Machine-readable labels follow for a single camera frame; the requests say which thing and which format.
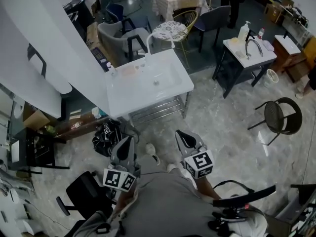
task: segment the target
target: faucet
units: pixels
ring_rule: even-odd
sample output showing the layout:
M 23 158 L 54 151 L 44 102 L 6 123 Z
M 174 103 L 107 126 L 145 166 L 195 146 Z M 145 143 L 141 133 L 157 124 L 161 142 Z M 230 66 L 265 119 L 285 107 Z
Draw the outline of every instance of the faucet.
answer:
M 147 46 L 148 53 L 145 54 L 145 56 L 146 56 L 146 55 L 147 55 L 147 56 L 148 56 L 148 55 L 151 55 L 151 53 L 150 53 L 150 48 L 149 48 L 149 39 L 150 39 L 151 36 L 153 36 L 154 34 L 157 34 L 157 33 L 159 33 L 159 32 L 151 33 L 151 34 L 149 34 L 149 36 L 147 37 L 147 39 L 146 39 L 146 46 Z M 171 34 L 170 34 L 170 33 L 164 33 L 164 34 L 168 35 L 168 37 L 169 37 L 169 39 L 170 39 L 170 41 L 171 41 L 171 47 L 172 47 L 172 48 L 175 48 L 175 45 L 174 45 L 173 38 L 172 38 Z
M 256 43 L 256 45 L 257 45 L 257 47 L 258 47 L 258 49 L 259 49 L 259 51 L 260 51 L 261 57 L 263 57 L 262 49 L 261 49 L 259 43 L 258 43 L 257 41 L 255 41 L 254 39 L 249 39 L 249 40 L 247 40 L 247 42 L 246 42 L 246 55 L 247 55 L 248 59 L 249 59 L 249 57 L 251 56 L 250 53 L 248 53 L 248 44 L 249 44 L 249 42 L 251 42 L 251 41 L 253 41 L 253 42 Z

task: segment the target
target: marble floor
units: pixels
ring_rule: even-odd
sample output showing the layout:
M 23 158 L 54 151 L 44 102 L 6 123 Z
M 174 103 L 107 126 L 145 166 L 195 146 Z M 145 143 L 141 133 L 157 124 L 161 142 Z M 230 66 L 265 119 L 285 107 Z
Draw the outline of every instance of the marble floor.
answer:
M 175 130 L 189 129 L 202 137 L 214 155 L 215 167 L 208 176 L 212 185 L 228 179 L 240 181 L 255 190 L 276 184 L 275 194 L 254 203 L 273 214 L 287 202 L 290 184 L 315 182 L 316 133 L 311 138 L 315 123 L 315 94 L 296 99 L 296 87 L 302 87 L 304 80 L 295 85 L 282 75 L 278 83 L 270 83 L 267 77 L 263 77 L 254 88 L 249 82 L 241 83 L 224 99 L 222 88 L 211 79 L 213 71 L 214 68 L 210 68 L 191 74 L 195 88 L 186 119 L 178 113 L 138 127 L 141 131 L 138 156 L 144 153 L 145 144 L 151 142 L 164 166 L 177 162 L 180 153 L 176 147 Z M 280 97 L 290 97 L 297 102 L 303 113 L 303 125 L 298 133 L 280 135 L 266 147 L 263 141 L 267 143 L 273 137 L 266 125 L 251 131 L 247 128 L 263 119 L 263 109 L 254 111 L 255 107 Z M 94 152 L 92 138 L 93 133 L 90 133 L 58 148 L 56 163 L 69 165 L 71 170 L 43 169 L 43 175 L 33 175 L 36 195 L 31 199 L 32 203 L 68 229 L 82 217 L 75 211 L 65 216 L 56 197 L 60 196 L 65 204 L 71 205 L 66 195 L 67 186 L 87 170 L 97 170 L 102 176 L 103 168 L 108 164 L 106 157 Z M 217 192 L 226 198 L 244 191 L 227 184 L 219 187 Z M 28 208 L 31 215 L 44 225 L 49 236 L 63 236 L 68 232 L 32 206 Z

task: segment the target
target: black table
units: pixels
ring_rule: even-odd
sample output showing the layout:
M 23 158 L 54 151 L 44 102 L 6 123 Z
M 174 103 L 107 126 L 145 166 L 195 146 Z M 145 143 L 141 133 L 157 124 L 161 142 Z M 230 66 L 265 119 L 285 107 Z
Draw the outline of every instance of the black table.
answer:
M 240 61 L 233 55 L 230 49 L 225 46 L 225 41 L 223 41 L 224 47 L 220 60 L 217 62 L 216 69 L 214 71 L 213 80 L 217 80 L 220 86 L 225 89 L 223 97 L 226 98 L 231 92 L 234 85 L 241 82 L 253 79 L 251 85 L 254 87 L 261 77 L 267 72 L 269 66 L 274 62 L 275 58 L 269 59 L 267 61 L 260 62 L 258 64 L 244 67 Z M 225 62 L 225 55 L 229 53 L 232 57 L 231 62 Z M 258 75 L 255 75 L 253 72 L 256 70 L 261 70 Z
M 42 139 L 42 149 L 35 148 L 34 139 L 39 137 Z M 12 137 L 11 144 L 19 142 L 19 161 L 12 162 L 12 153 L 9 153 L 8 168 L 15 171 L 24 171 L 33 174 L 41 174 L 25 170 L 25 167 L 43 167 L 54 169 L 70 169 L 65 166 L 56 166 L 54 156 L 54 143 L 65 144 L 66 141 L 58 138 L 53 138 L 47 135 L 37 133 L 29 128 L 25 128 Z

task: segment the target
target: table with tablecloth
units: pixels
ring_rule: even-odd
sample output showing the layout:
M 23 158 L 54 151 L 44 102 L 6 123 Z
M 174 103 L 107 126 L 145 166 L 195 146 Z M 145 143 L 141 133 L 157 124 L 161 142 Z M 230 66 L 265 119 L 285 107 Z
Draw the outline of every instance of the table with tablecloth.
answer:
M 166 21 L 173 20 L 173 12 L 195 7 L 201 15 L 209 11 L 206 0 L 153 0 L 153 12 L 162 15 Z

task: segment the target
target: gray chair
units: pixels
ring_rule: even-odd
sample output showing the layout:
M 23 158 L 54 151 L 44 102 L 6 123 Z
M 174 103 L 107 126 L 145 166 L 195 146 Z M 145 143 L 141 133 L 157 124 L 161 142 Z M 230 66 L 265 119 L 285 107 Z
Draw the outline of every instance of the gray chair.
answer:
M 125 22 L 128 21 L 133 30 L 125 32 Z M 118 33 L 122 31 L 122 36 L 117 37 Z M 110 45 L 118 47 L 124 51 L 125 55 L 128 53 L 129 61 L 133 61 L 133 53 L 143 49 L 148 52 L 146 47 L 146 39 L 149 33 L 144 28 L 135 28 L 133 22 L 127 18 L 114 24 L 99 24 L 98 33 L 100 41 L 104 46 Z
M 201 53 L 204 32 L 217 29 L 214 46 L 216 46 L 219 31 L 222 27 L 228 25 L 229 14 L 231 12 L 230 6 L 220 6 L 209 12 L 202 14 L 194 24 L 194 27 L 200 31 L 200 42 L 198 52 Z

